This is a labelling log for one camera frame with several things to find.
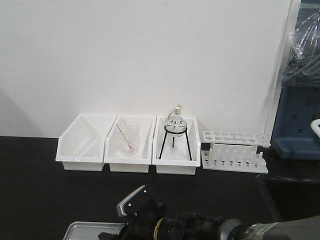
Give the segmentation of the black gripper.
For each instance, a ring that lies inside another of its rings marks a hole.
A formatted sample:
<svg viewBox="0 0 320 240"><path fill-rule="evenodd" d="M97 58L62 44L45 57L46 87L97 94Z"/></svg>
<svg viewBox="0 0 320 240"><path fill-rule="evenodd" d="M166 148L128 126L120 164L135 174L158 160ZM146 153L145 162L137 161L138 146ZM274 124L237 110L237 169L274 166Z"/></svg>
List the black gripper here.
<svg viewBox="0 0 320 240"><path fill-rule="evenodd" d="M165 217L166 210L164 202L149 198L135 217L128 217L128 222L119 234L101 232L98 238L100 240L153 240L156 224Z"/></svg>

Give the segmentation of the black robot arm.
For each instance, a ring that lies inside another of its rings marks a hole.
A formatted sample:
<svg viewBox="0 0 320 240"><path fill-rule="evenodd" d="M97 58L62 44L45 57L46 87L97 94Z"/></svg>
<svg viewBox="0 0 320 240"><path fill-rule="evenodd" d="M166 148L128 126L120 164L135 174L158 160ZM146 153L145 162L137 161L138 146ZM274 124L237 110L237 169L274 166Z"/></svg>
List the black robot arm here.
<svg viewBox="0 0 320 240"><path fill-rule="evenodd" d="M117 205L129 220L119 233L101 232L100 240L318 240L320 217L245 224L239 219L210 218L197 213L166 217L164 203L152 198L140 206L131 199Z"/></svg>

